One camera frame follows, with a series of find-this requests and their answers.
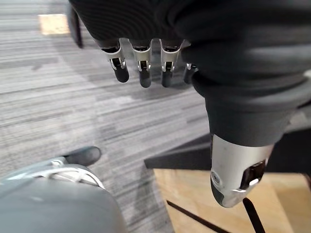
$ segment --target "wooden surface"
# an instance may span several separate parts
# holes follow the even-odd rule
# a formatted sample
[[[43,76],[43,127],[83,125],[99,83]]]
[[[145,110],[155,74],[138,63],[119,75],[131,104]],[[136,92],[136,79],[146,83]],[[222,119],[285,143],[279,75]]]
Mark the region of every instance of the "wooden surface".
[[[209,172],[154,169],[164,200],[188,210],[230,233],[253,233],[242,203],[223,208],[212,196]],[[310,233],[311,192],[301,174],[265,174],[248,195],[267,233]],[[214,232],[167,205],[176,233]]]

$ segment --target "gray fabric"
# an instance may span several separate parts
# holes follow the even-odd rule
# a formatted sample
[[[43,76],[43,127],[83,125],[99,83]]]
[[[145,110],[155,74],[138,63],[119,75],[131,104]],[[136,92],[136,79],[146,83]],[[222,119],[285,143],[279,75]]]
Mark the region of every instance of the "gray fabric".
[[[126,233],[113,197],[88,184],[22,179],[0,186],[0,229],[6,233]]]

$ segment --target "robotic arm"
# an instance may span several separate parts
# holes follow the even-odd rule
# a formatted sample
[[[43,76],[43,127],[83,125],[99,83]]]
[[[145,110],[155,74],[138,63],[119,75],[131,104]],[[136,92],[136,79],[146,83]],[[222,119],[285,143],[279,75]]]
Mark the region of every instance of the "robotic arm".
[[[224,207],[261,180],[274,144],[297,107],[311,99],[311,2],[308,0],[70,0],[128,80],[119,38],[133,46],[143,87],[151,84],[150,41],[161,39],[162,85],[181,55],[206,100],[212,135],[211,186]]]

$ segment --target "floor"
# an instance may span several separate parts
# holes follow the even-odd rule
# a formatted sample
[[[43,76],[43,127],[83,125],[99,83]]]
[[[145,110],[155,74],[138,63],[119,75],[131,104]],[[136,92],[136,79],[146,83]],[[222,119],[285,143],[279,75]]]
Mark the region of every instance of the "floor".
[[[102,149],[91,169],[118,201],[129,232],[171,233],[152,171],[143,159],[208,132],[204,100],[181,81],[140,86],[125,46],[130,80],[119,83],[88,32],[84,49],[68,34],[44,35],[38,15],[64,14],[63,0],[0,2],[0,175],[86,145]]]

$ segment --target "robotic finger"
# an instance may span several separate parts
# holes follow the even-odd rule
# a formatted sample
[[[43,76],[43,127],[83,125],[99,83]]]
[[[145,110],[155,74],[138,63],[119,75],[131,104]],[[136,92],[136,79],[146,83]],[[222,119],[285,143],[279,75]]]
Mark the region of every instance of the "robotic finger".
[[[140,85],[147,88],[151,85],[151,40],[129,41],[138,66]]]
[[[107,59],[113,68],[119,82],[125,83],[129,79],[125,56],[122,46],[118,39],[110,39],[102,41],[100,44],[102,51],[106,54]]]
[[[182,42],[182,40],[168,41],[160,39],[162,86],[164,87],[169,87],[172,84],[173,71],[175,69]]]

